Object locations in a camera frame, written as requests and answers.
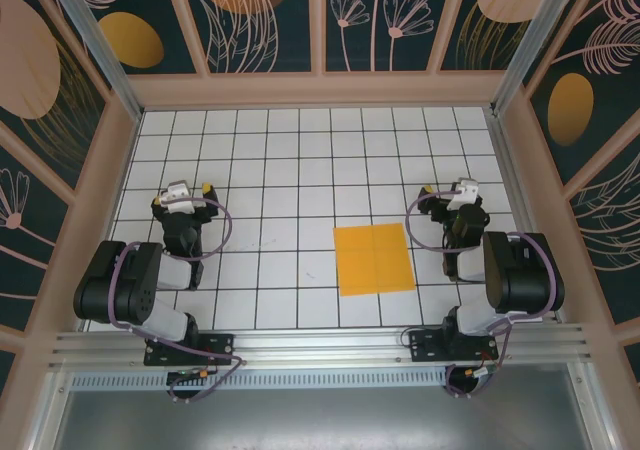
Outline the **orange cloth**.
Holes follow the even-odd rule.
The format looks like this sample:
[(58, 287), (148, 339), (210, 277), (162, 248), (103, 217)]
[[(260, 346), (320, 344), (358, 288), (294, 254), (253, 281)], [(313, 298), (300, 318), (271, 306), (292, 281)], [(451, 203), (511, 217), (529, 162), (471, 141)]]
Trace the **orange cloth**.
[(342, 297), (416, 289), (404, 227), (400, 223), (333, 230)]

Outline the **black controller board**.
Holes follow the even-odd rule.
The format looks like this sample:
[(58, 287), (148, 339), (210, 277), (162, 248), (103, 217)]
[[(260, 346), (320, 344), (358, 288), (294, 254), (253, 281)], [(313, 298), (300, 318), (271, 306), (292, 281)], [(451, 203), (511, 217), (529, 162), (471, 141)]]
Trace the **black controller board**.
[(207, 367), (169, 372), (166, 385), (203, 385), (211, 372)]

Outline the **grey metal panel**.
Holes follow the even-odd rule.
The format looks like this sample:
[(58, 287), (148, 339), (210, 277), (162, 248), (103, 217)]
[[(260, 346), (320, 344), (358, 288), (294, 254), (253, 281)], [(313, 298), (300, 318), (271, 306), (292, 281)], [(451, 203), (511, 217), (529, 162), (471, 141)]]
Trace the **grey metal panel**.
[(455, 400), (438, 388), (71, 395), (54, 450), (591, 450), (570, 404)]

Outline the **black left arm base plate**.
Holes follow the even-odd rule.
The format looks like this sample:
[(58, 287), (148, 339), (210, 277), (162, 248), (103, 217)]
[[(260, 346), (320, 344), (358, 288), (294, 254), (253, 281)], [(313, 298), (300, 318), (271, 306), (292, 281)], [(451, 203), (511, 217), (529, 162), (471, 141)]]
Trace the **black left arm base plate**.
[(193, 341), (178, 342), (178, 345), (195, 349), (199, 352), (224, 354), (225, 358), (211, 359), (204, 355), (196, 355), (167, 346), (160, 342), (146, 340), (143, 365), (148, 367), (200, 367), (200, 366), (229, 366), (234, 348), (233, 334), (203, 333)]

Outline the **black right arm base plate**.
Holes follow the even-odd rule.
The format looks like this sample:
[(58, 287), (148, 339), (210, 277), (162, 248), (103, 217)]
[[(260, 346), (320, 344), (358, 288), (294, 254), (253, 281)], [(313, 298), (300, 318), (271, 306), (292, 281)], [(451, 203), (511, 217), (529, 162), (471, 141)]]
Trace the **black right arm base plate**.
[(474, 362), (499, 359), (497, 343), (490, 336), (451, 335), (441, 328), (409, 332), (413, 362)]

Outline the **aluminium frame post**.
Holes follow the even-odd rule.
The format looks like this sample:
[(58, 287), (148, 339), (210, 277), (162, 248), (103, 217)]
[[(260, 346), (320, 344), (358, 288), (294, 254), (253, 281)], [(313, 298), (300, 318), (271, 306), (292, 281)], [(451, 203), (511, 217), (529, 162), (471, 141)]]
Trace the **aluminium frame post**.
[(491, 101), (493, 117), (505, 113), (568, 1), (541, 1)]
[(127, 75), (111, 49), (97, 20), (84, 0), (60, 0), (70, 19), (87, 43), (99, 67), (102, 69), (112, 89), (119, 97), (125, 110), (138, 124), (142, 107), (137, 100)]

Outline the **aluminium mounting rail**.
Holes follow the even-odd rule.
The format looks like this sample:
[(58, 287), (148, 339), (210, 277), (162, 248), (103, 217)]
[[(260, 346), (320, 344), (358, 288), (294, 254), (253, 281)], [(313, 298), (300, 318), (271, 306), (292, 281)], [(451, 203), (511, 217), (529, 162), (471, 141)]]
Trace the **aluminium mounting rail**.
[[(232, 354), (246, 370), (409, 367), (410, 334), (401, 328), (320, 330), (235, 330)], [(45, 364), (65, 370), (137, 370), (146, 354), (143, 339), (127, 332), (60, 333)], [(491, 356), (506, 365), (587, 363), (591, 351), (578, 324), (553, 321), (520, 323), (508, 336), (481, 342), (469, 361), (476, 365)]]

